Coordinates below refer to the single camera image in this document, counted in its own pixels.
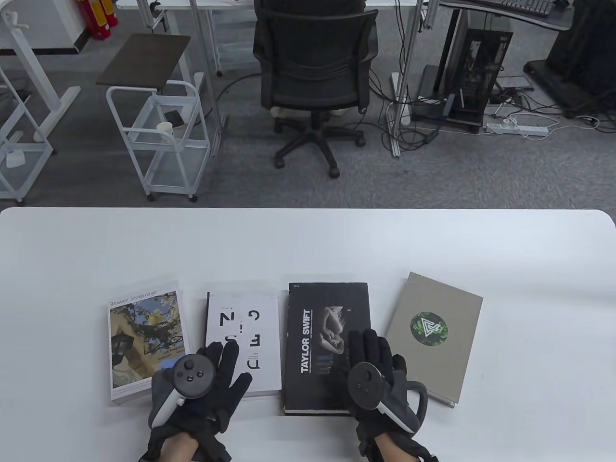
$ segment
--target black mesh chair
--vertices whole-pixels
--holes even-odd
[[[370,63],[378,53],[377,10],[359,14],[314,17],[257,8],[254,56],[261,63],[261,105],[310,111],[310,123],[277,118],[300,135],[276,153],[276,168],[284,157],[308,143],[316,143],[330,165],[330,177],[340,171],[327,139],[366,144],[363,132],[323,126],[328,111],[357,107],[365,114],[370,101]]]

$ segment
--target vr controller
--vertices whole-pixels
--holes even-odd
[[[150,428],[167,423],[178,406],[187,399],[200,398],[212,388],[216,369],[212,361],[200,354],[181,357],[169,369],[161,369],[152,377],[152,410]]]
[[[415,434],[426,417],[428,390],[423,383],[407,381],[404,371],[394,370],[393,375],[394,384],[390,385],[374,365],[359,363],[349,372],[347,387],[360,408],[369,411],[376,409],[404,431]],[[408,406],[408,390],[419,394],[417,414]]]

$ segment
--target gray book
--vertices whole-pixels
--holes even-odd
[[[387,331],[408,379],[450,407],[460,401],[483,298],[415,273],[408,277]]]

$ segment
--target red fire extinguisher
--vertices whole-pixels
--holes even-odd
[[[77,0],[77,3],[92,37],[98,40],[111,37],[111,28],[100,0]]]
[[[107,23],[109,27],[115,27],[119,24],[118,17],[115,14],[115,7],[113,6],[113,1],[111,0],[100,0],[103,5],[103,10],[105,10],[105,16],[107,17]]]

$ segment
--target book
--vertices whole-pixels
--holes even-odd
[[[348,361],[348,332],[370,328],[365,283],[292,283],[286,334],[285,414],[345,414],[329,377]]]
[[[411,273],[387,331],[393,353],[407,360],[407,378],[450,407],[460,401],[483,300]]]
[[[208,293],[206,344],[235,339],[240,355],[233,380],[250,372],[245,397],[274,395],[282,389],[278,293],[212,291]]]
[[[108,303],[111,400],[149,395],[154,372],[191,353],[176,283],[135,291]]]

